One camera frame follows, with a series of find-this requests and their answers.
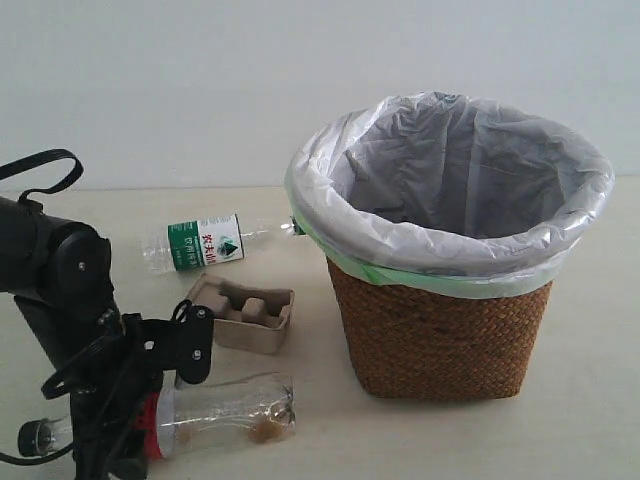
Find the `black strap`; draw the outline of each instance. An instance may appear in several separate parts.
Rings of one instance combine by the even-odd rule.
[[[18,200],[19,203],[27,203],[29,195],[32,193],[44,193],[47,195],[51,195],[53,193],[58,193],[63,190],[66,190],[71,185],[76,183],[76,181],[82,176],[84,172],[84,167],[73,153],[69,150],[64,149],[55,149],[55,150],[46,150],[44,152],[36,153],[29,157],[21,158],[20,160],[16,160],[15,162],[8,163],[7,165],[0,166],[0,180],[5,180],[9,177],[13,177],[15,175],[19,175],[20,173],[27,172],[29,170],[33,170],[34,168],[41,167],[42,165],[46,165],[47,163],[57,162],[58,160],[64,160],[67,158],[71,158],[75,160],[75,165],[73,169],[60,180],[58,183],[49,188],[31,188],[22,192],[20,198]]]

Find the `white wall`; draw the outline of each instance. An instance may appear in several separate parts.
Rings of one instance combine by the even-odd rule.
[[[440,90],[640,173],[638,25],[635,0],[0,0],[0,161],[66,147],[81,188],[277,185],[325,122]]]

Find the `wicker trash can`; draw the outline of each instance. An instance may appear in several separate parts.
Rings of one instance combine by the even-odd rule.
[[[328,124],[285,181],[361,385],[432,401],[520,392],[552,283],[614,183],[567,127],[437,92]]]

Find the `white table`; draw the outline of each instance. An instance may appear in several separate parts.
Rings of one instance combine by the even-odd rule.
[[[513,399],[430,406],[386,402],[359,387],[349,364],[326,264],[296,239],[211,272],[248,285],[292,287],[296,305],[276,357],[216,347],[212,379],[265,370],[296,382],[297,435],[286,442],[156,464],[155,480],[640,478],[640,178],[619,179],[604,217],[557,279],[522,393]],[[282,189],[72,192],[45,198],[49,214],[88,222],[110,237],[112,277],[125,312],[167,318],[202,271],[153,276],[139,236],[154,225],[237,211],[284,216]],[[23,422],[66,413],[40,386],[52,372],[9,295],[0,295],[2,450],[15,453]],[[72,479],[65,458],[0,478]]]

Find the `white plastic bag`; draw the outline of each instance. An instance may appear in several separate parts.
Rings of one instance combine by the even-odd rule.
[[[307,233],[360,278],[485,298],[555,276],[614,174],[563,125],[429,92],[330,123],[297,152],[286,186]],[[479,289],[434,286],[443,279]]]

